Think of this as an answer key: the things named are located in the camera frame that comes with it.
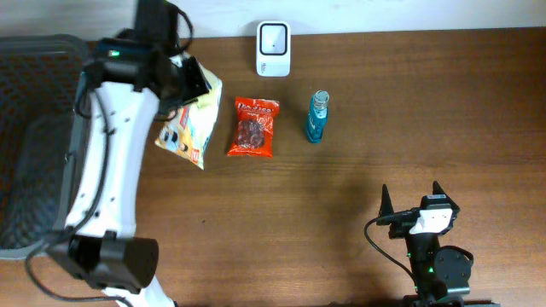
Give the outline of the blue mouthwash bottle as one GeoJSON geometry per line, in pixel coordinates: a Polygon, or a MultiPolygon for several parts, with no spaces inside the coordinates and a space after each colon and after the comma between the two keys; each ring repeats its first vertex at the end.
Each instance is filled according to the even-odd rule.
{"type": "Polygon", "coordinates": [[[325,125],[328,122],[329,93],[325,90],[317,91],[310,102],[310,109],[306,122],[306,135],[311,143],[320,143],[325,125]]]}

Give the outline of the red candy bag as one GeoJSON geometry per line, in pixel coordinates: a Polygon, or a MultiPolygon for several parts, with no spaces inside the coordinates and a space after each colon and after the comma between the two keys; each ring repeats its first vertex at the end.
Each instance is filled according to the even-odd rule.
{"type": "Polygon", "coordinates": [[[235,109],[238,123],[227,155],[271,158],[274,119],[280,111],[280,103],[236,97],[235,109]]]}

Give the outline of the yellow wipes bag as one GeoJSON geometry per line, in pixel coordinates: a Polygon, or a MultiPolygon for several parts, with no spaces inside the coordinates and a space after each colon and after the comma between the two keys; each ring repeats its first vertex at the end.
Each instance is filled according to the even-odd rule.
{"type": "Polygon", "coordinates": [[[197,64],[204,74],[209,92],[198,96],[195,102],[180,107],[176,116],[164,123],[154,143],[203,170],[206,147],[218,118],[223,82],[199,62],[197,64]]]}

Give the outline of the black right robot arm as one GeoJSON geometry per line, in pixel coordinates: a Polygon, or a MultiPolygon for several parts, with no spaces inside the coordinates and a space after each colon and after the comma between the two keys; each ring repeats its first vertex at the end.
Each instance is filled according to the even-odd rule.
{"type": "Polygon", "coordinates": [[[409,307],[479,307],[495,306],[487,300],[467,301],[473,254],[458,246],[441,246],[439,237],[454,226],[460,207],[433,182],[430,195],[406,211],[395,212],[387,186],[382,187],[376,224],[389,228],[389,238],[405,240],[409,274],[415,284],[415,295],[406,295],[402,306],[409,307]]]}

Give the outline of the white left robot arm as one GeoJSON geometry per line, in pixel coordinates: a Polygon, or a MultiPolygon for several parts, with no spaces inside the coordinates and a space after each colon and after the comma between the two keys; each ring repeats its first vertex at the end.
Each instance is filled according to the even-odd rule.
{"type": "Polygon", "coordinates": [[[137,184],[152,123],[207,97],[212,84],[179,38],[104,38],[81,76],[90,139],[65,226],[44,252],[71,277],[122,306],[171,306],[156,270],[159,245],[138,238],[137,184]]]}

